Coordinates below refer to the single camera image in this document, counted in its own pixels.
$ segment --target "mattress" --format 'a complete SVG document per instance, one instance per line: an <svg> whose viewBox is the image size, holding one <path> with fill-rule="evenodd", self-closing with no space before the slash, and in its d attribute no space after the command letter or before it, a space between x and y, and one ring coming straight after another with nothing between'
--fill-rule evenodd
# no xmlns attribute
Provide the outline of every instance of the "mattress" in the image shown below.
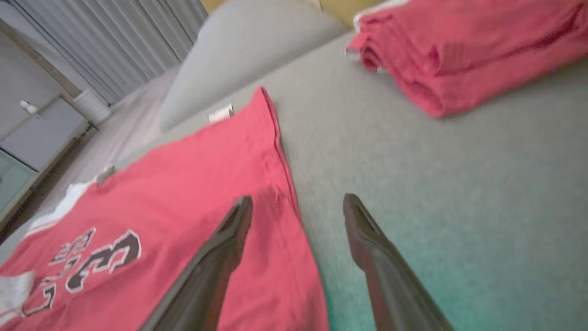
<svg viewBox="0 0 588 331"><path fill-rule="evenodd" d="M588 62L437 120L345 35L138 151L193 133L263 85L276 105L332 330L373 329L342 201L357 194L457 330L583 329L588 307Z"/></svg>

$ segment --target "wall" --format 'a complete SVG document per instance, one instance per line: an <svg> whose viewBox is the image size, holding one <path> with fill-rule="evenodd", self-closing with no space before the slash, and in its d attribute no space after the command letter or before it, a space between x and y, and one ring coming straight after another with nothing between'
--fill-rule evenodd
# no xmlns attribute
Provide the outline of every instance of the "wall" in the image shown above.
<svg viewBox="0 0 588 331"><path fill-rule="evenodd" d="M202 5L206 8L208 14L212 13L216 7L222 5L227 0L201 0Z"/></svg>
<svg viewBox="0 0 588 331"><path fill-rule="evenodd" d="M0 34L0 137L28 116L21 100L40 107L60 92L61 86L45 70Z"/></svg>
<svg viewBox="0 0 588 331"><path fill-rule="evenodd" d="M357 12L381 2L382 0L320 0L320 5L324 12L353 28L353 16Z"/></svg>

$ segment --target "gray curtain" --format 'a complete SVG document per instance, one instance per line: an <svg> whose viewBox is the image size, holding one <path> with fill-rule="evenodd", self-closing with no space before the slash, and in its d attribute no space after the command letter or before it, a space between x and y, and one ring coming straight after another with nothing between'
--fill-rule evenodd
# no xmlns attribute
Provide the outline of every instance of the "gray curtain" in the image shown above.
<svg viewBox="0 0 588 331"><path fill-rule="evenodd" d="M199 0L13 0L109 103L179 64L206 19Z"/></svg>

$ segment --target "folded red shirt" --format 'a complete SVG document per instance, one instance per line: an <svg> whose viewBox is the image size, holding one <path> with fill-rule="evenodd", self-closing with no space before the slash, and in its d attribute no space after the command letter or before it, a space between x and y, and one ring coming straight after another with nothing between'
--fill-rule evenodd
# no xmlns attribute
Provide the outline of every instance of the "folded red shirt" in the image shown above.
<svg viewBox="0 0 588 331"><path fill-rule="evenodd" d="M583 0L411 3L365 15L348 50L427 113L464 112L588 54Z"/></svg>

